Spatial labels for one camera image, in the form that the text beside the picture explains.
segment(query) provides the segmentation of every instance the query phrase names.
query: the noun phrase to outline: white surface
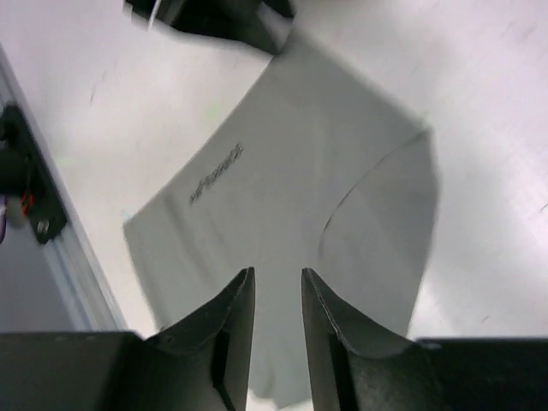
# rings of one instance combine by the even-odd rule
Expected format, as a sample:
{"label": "white surface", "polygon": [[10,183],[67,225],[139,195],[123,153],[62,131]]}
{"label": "white surface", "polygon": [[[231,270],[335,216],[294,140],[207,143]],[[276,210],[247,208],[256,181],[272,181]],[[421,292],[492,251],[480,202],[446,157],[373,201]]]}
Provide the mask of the white surface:
{"label": "white surface", "polygon": [[[410,335],[545,335],[548,3],[301,6],[299,25],[435,131],[443,196]],[[152,333],[122,222],[267,61],[146,33],[107,0],[0,0],[0,42],[129,325]]]}

